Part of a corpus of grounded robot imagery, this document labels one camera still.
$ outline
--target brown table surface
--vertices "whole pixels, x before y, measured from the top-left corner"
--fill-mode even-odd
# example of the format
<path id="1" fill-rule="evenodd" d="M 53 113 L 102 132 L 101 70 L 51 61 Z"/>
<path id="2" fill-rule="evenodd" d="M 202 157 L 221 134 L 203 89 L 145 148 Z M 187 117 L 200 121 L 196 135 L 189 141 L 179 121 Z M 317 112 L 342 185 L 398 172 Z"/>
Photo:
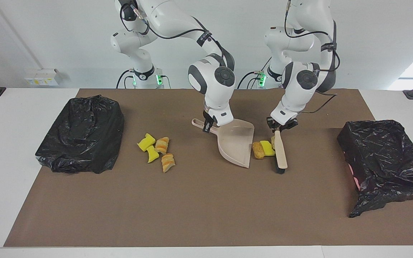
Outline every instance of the brown table surface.
<path id="1" fill-rule="evenodd" d="M 357 90 L 333 92 L 330 104 L 282 133 L 289 168 L 278 175 L 272 157 L 252 157 L 249 169 L 221 157 L 215 135 L 190 125 L 202 118 L 203 95 L 194 90 L 80 90 L 78 97 L 121 105 L 116 165 L 100 175 L 43 167 L 5 246 L 413 245 L 413 201 L 347 217 L 357 193 L 336 137 L 345 122 L 374 117 Z M 234 116 L 254 124 L 255 141 L 272 135 L 266 116 L 282 94 L 234 94 Z M 326 98 L 315 95 L 307 110 Z M 177 165 L 168 173 L 136 146 L 145 133 L 170 137 Z"/>

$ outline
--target yellow object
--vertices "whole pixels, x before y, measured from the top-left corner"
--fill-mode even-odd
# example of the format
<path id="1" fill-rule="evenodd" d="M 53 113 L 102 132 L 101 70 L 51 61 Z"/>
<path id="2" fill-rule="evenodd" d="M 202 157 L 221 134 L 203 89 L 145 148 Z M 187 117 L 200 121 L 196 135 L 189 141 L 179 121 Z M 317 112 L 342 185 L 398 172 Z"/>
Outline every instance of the yellow object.
<path id="1" fill-rule="evenodd" d="M 174 165 L 176 164 L 173 154 L 167 153 L 167 155 L 162 157 L 162 169 L 164 173 L 167 173 L 167 171 Z"/>
<path id="2" fill-rule="evenodd" d="M 156 143 L 156 139 L 154 139 L 154 137 L 152 137 L 150 134 L 146 134 L 146 137 L 139 143 L 137 143 L 137 145 L 143 152 L 145 152 L 147 148 L 151 145 L 154 145 L 154 143 Z"/>
<path id="3" fill-rule="evenodd" d="M 272 144 L 268 140 L 260 141 L 262 148 L 264 148 L 264 153 L 266 156 L 275 156 L 275 151 L 272 149 Z"/>
<path id="4" fill-rule="evenodd" d="M 265 157 L 264 148 L 260 142 L 253 142 L 252 149 L 255 158 L 263 159 Z"/>
<path id="5" fill-rule="evenodd" d="M 272 149 L 275 150 L 275 136 L 270 138 L 270 143 L 272 144 Z"/>
<path id="6" fill-rule="evenodd" d="M 156 151 L 164 155 L 167 154 L 169 141 L 170 139 L 168 137 L 163 137 L 162 139 L 158 139 L 156 142 Z"/>
<path id="7" fill-rule="evenodd" d="M 156 160 L 157 158 L 159 158 L 159 152 L 156 152 L 156 149 L 154 148 L 154 146 L 151 145 L 146 150 L 149 154 L 148 163 L 151 163 L 154 160 Z"/>

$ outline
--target dustpan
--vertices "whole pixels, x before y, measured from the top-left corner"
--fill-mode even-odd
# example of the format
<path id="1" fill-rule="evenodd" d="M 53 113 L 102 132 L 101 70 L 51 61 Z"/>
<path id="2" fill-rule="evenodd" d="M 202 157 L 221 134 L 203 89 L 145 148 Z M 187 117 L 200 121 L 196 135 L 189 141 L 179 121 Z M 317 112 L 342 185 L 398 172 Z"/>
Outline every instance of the dustpan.
<path id="1" fill-rule="evenodd" d="M 192 119 L 192 124 L 203 129 L 204 123 Z M 210 132 L 218 136 L 219 153 L 229 162 L 249 168 L 251 147 L 253 144 L 254 125 L 240 119 L 234 119 L 221 127 L 211 127 Z"/>

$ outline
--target plastic bag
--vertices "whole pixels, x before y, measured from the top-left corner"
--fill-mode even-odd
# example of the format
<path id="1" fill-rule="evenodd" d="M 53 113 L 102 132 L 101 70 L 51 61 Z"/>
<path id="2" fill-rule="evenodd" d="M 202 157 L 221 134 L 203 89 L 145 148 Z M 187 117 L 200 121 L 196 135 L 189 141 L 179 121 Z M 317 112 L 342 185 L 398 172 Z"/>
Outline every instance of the plastic bag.
<path id="1" fill-rule="evenodd" d="M 101 95 L 70 99 L 36 151 L 53 172 L 102 173 L 113 168 L 122 140 L 119 103 Z"/>
<path id="2" fill-rule="evenodd" d="M 337 137 L 359 198 L 349 217 L 413 200 L 413 143 L 393 120 L 347 122 Z"/>

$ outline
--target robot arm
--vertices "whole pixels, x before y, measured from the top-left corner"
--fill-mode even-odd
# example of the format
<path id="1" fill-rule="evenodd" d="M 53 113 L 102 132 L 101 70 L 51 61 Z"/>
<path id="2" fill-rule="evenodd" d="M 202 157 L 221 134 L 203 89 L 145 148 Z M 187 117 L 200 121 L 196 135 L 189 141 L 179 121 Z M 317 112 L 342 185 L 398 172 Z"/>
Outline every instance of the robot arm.
<path id="1" fill-rule="evenodd" d="M 158 37 L 193 39 L 208 54 L 188 72 L 191 86 L 205 95 L 204 131 L 209 132 L 214 122 L 222 126 L 234 120 L 228 103 L 235 88 L 234 59 L 198 20 L 172 0 L 115 0 L 115 4 L 131 34 L 114 36 L 113 45 L 134 60 L 136 71 L 153 67 L 149 54 L 139 47 Z"/>
<path id="2" fill-rule="evenodd" d="M 336 23 L 330 4 L 331 0 L 289 0 L 285 20 L 292 28 L 273 27 L 266 34 L 272 51 L 267 73 L 286 89 L 271 113 L 280 125 L 293 123 L 315 91 L 326 92 L 336 83 Z M 320 64 L 292 62 L 286 55 L 286 51 L 308 51 L 315 37 L 322 45 Z"/>

